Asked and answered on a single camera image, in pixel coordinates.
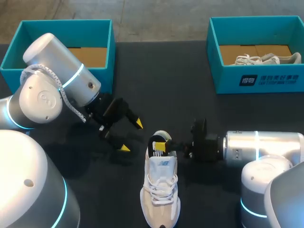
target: white sneaker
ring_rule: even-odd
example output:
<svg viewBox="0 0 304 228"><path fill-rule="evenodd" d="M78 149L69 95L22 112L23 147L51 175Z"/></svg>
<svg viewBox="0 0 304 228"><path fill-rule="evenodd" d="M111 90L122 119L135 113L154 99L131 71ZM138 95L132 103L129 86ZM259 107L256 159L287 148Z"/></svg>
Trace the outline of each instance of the white sneaker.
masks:
<svg viewBox="0 0 304 228"><path fill-rule="evenodd" d="M157 131L149 140L145 156L145 176L140 192L144 217L152 228L172 228L181 210L177 187L177 156L156 151L155 142L171 139L165 131Z"/></svg>
<svg viewBox="0 0 304 228"><path fill-rule="evenodd" d="M232 65L275 65L275 64L300 64L301 55L296 52L292 56L280 57L270 53L263 57L238 56Z"/></svg>

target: white cable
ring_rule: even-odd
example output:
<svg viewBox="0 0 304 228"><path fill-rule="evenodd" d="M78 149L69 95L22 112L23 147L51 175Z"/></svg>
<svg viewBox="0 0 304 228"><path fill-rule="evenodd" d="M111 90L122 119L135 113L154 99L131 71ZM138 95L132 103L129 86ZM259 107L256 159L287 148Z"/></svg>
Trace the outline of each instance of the white cable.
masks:
<svg viewBox="0 0 304 228"><path fill-rule="evenodd" d="M27 80L27 78L29 77L28 76L28 73L32 73L32 70L33 69L41 69L43 71L45 71L47 73L48 76L50 76L57 84L58 88L59 88L59 91L61 93L61 96L64 100L64 102L66 103L67 107L73 112L75 113L81 120L82 122L86 122L86 118L84 115L82 115L77 109L75 109L71 103L68 101L67 99L67 95L62 87L62 83L61 81L59 80L58 76L51 70L49 69L48 67L42 65L42 64L33 64L33 65L30 65L28 66L27 68L25 68L22 73L21 73L21 76L20 76L20 84L22 85L24 83L24 81Z"/></svg>

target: concrete floor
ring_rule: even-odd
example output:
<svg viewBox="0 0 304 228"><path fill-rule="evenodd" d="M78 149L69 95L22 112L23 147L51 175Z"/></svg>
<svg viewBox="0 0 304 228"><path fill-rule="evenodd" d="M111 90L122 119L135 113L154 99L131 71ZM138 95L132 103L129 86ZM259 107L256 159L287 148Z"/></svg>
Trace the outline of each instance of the concrete floor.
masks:
<svg viewBox="0 0 304 228"><path fill-rule="evenodd" d="M200 40L209 17L304 18L303 9L303 0L0 0L0 44L21 20L112 19L117 41Z"/></svg>

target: shoelace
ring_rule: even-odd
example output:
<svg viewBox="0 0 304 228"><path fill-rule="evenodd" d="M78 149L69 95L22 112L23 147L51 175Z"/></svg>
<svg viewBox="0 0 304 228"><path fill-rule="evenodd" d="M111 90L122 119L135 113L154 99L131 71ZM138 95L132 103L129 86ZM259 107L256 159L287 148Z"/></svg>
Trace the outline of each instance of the shoelace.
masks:
<svg viewBox="0 0 304 228"><path fill-rule="evenodd" d="M177 185L178 177L173 176L172 181L166 179L158 179L155 183L152 183L148 175L149 187L143 186L151 194L152 203L155 205L165 205L173 203L173 189ZM167 183L169 186L159 186L161 182Z"/></svg>
<svg viewBox="0 0 304 228"><path fill-rule="evenodd" d="M258 56L249 57L249 55L245 54L246 56L238 56L235 65L254 65L258 63L262 63L262 60Z"/></svg>

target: black tabletop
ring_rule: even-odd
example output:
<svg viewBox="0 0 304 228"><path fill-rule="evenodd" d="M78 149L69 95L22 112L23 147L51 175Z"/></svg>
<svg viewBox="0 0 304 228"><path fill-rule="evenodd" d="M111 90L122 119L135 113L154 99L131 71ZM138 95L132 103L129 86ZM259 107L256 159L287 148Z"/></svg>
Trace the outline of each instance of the black tabletop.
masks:
<svg viewBox="0 0 304 228"><path fill-rule="evenodd" d="M206 117L208 131L221 135L228 130L304 133L304 94L217 95L205 45L117 43L114 93L128 101L144 126L138 131L127 120L114 126L114 133L128 135L132 158L117 156L99 140L98 125L82 124L66 108L54 122L31 132L75 192L81 228L148 227L139 192L146 144L157 130L187 141L194 118ZM0 59L7 48L0 45ZM0 94L10 95L2 77ZM178 154L177 227L240 227L240 174L223 162L199 164Z"/></svg>

